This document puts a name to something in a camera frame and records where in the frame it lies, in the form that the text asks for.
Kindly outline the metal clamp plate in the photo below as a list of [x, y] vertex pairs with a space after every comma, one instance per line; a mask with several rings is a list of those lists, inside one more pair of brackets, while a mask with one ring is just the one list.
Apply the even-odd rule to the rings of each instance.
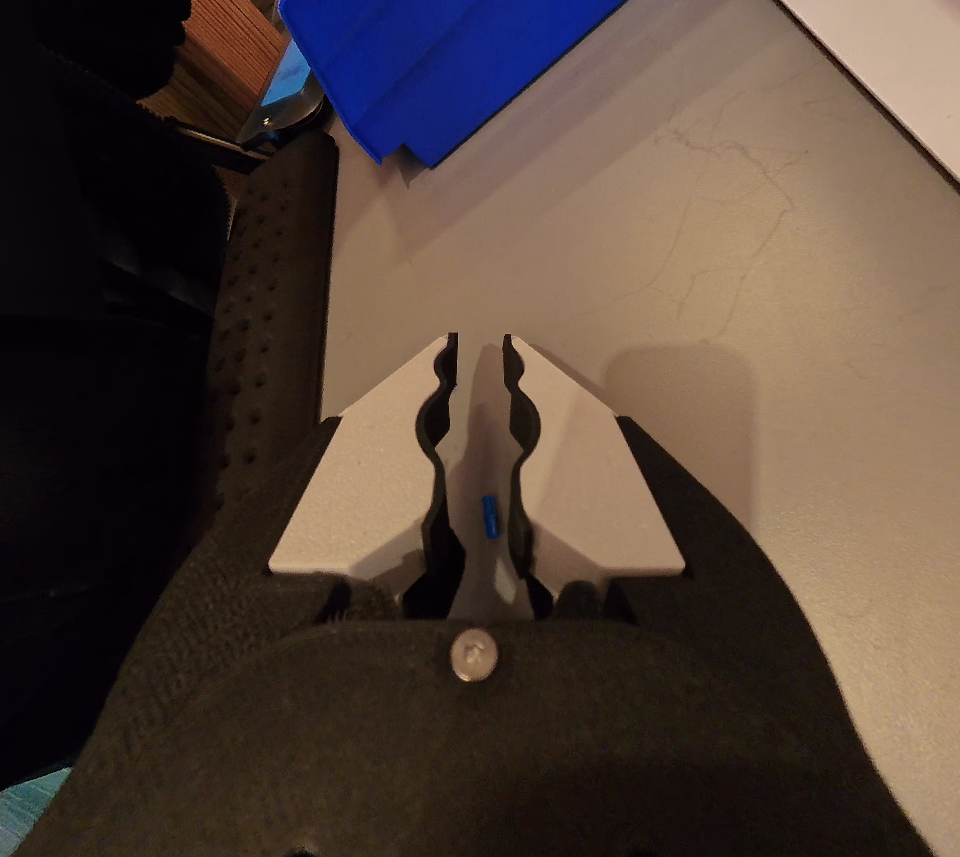
[[286, 42], [257, 105], [237, 137], [246, 151], [279, 150], [323, 115], [327, 96], [297, 42]]

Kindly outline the wooden slatted panel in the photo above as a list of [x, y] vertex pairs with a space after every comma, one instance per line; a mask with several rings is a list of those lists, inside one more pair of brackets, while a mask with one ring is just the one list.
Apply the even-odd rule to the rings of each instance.
[[185, 33], [171, 81], [140, 105], [234, 139], [280, 60], [282, 34], [251, 0], [192, 0]]

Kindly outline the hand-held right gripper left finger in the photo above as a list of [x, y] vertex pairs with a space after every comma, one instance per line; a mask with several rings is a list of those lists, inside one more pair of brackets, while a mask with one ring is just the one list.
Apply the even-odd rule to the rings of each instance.
[[270, 573], [373, 582], [401, 604], [452, 604], [466, 550], [450, 524], [438, 445], [450, 431], [456, 333], [430, 343], [326, 422], [332, 436]]

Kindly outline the black perforated board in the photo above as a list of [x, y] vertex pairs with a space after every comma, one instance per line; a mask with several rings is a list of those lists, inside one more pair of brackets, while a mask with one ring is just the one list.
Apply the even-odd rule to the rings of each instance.
[[320, 423], [339, 161], [314, 130], [246, 179], [208, 358], [202, 520], [258, 488]]

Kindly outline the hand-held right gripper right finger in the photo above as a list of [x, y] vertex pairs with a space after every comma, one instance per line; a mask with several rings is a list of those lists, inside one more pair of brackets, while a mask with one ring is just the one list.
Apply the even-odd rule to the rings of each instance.
[[532, 604], [571, 585], [604, 594], [613, 581], [672, 578], [687, 563], [622, 421], [526, 341], [505, 335], [510, 433], [510, 558]]

